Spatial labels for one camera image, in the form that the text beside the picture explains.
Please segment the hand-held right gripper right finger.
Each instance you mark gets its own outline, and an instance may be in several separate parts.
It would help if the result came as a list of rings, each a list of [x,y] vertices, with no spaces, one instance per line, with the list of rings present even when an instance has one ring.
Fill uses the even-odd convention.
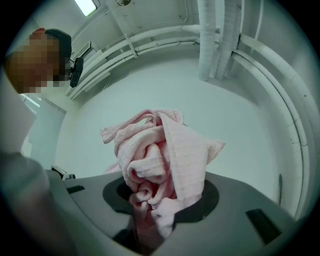
[[[307,220],[244,182],[209,172],[205,179],[218,191],[215,208],[198,222],[177,223],[154,256],[275,256]]]

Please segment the person's dark grey shirt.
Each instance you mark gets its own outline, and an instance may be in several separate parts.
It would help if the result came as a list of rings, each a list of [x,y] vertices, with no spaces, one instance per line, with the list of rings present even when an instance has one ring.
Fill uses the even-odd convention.
[[[50,256],[60,255],[59,219],[43,167],[20,153],[0,153],[0,192],[14,217]]]

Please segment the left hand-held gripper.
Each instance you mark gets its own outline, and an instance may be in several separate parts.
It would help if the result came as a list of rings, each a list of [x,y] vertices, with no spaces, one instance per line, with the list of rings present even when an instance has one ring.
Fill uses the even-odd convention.
[[[65,170],[61,169],[60,167],[58,167],[56,165],[52,165],[51,166],[51,170],[57,172],[62,180],[70,180],[70,179],[75,179],[76,178],[75,174],[68,173],[68,172],[66,172]]]

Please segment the white ceiling pipe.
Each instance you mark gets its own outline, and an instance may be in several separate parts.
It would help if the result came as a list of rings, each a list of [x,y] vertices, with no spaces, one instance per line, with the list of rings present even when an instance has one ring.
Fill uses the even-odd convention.
[[[249,60],[237,55],[239,73],[222,81],[198,78],[200,46],[177,42],[149,48],[118,62],[111,85],[78,111],[72,127],[68,170],[98,176],[115,163],[114,144],[101,130],[146,109],[176,109],[184,123],[225,146],[209,173],[251,185],[294,218],[302,190],[298,131],[276,87]]]
[[[288,211],[295,218],[300,218],[308,213],[316,196],[313,179],[317,164],[320,163],[320,111],[306,82],[279,54],[245,34],[239,35],[238,42],[270,62],[296,94],[296,98],[292,98],[275,76],[255,58],[238,47],[232,51],[231,58],[260,82],[282,114],[294,154],[295,179],[299,188],[290,201]],[[78,85],[74,88],[69,85],[65,94],[69,99],[75,99],[82,91],[104,79],[111,70],[139,55],[157,49],[199,43],[198,25],[172,26],[126,35],[112,47],[99,51],[92,61],[87,61]]]

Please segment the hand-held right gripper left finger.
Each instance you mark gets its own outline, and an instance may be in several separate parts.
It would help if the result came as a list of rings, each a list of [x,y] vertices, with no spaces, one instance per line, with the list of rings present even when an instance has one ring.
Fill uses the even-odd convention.
[[[120,172],[66,180],[56,171],[47,175],[77,256],[149,256],[138,240]]]

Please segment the white insulated pipe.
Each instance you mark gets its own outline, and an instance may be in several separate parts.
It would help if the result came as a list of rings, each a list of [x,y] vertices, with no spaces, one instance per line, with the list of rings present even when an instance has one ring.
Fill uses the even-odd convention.
[[[210,76],[215,54],[216,1],[197,0],[197,6],[200,32],[198,77],[201,81],[206,82]]]
[[[224,0],[223,29],[218,46],[214,77],[221,81],[227,70],[233,50],[237,49],[240,35],[241,0]]]

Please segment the ceiling light panel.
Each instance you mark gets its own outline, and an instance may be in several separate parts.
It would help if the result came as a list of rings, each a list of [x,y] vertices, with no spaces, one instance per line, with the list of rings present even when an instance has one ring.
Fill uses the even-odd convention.
[[[93,14],[100,6],[100,0],[74,0],[85,17]]]

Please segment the pink clothes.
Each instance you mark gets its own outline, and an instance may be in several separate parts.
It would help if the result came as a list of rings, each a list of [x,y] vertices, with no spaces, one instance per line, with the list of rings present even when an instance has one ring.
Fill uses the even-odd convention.
[[[191,130],[176,109],[143,110],[101,136],[114,143],[108,172],[121,172],[131,189],[138,241],[155,249],[172,233],[175,214],[201,199],[206,167],[225,144]]]

